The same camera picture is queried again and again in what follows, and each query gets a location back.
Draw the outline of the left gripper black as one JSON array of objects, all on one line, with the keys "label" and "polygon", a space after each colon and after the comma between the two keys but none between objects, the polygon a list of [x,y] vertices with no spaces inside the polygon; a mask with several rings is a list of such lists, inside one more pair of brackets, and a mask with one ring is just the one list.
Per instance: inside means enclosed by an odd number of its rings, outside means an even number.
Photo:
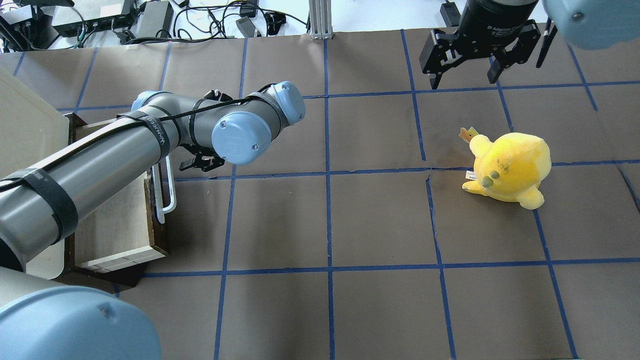
[{"label": "left gripper black", "polygon": [[226,160],[220,157],[214,148],[189,144],[181,144],[180,147],[191,153],[193,157],[182,161],[179,171],[199,169],[203,173],[208,173],[226,164]]}]

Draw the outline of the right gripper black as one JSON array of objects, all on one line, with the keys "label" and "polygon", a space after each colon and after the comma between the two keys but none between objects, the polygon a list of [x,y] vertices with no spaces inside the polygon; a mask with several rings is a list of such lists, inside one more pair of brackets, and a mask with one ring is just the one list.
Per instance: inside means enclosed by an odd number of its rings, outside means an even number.
[{"label": "right gripper black", "polygon": [[525,64],[541,39],[531,18],[537,0],[467,0],[457,29],[430,31],[419,55],[420,70],[437,90],[442,75],[469,60],[493,59],[487,71],[497,84],[503,71]]}]

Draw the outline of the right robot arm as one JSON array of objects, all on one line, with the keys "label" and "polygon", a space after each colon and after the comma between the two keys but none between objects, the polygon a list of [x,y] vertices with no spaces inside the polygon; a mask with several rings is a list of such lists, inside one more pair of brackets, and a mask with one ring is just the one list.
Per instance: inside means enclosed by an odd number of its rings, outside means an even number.
[{"label": "right robot arm", "polygon": [[496,84],[503,71],[525,64],[541,44],[535,66],[544,63],[557,34],[573,46],[602,50],[639,36],[637,0],[544,0],[544,30],[531,18],[536,0],[469,0],[457,30],[433,29],[419,55],[430,87],[438,89],[446,71],[468,60],[492,59],[487,80]]}]

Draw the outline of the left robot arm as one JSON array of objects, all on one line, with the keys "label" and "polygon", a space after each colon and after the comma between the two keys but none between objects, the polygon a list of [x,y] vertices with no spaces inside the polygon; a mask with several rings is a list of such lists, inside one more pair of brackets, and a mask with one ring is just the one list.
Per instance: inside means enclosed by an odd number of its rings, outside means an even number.
[{"label": "left robot arm", "polygon": [[260,157],[306,116],[290,81],[243,98],[144,91],[131,110],[80,141],[1,180],[1,358],[159,360],[153,322],[109,292],[28,275],[27,262],[178,147],[204,172]]}]

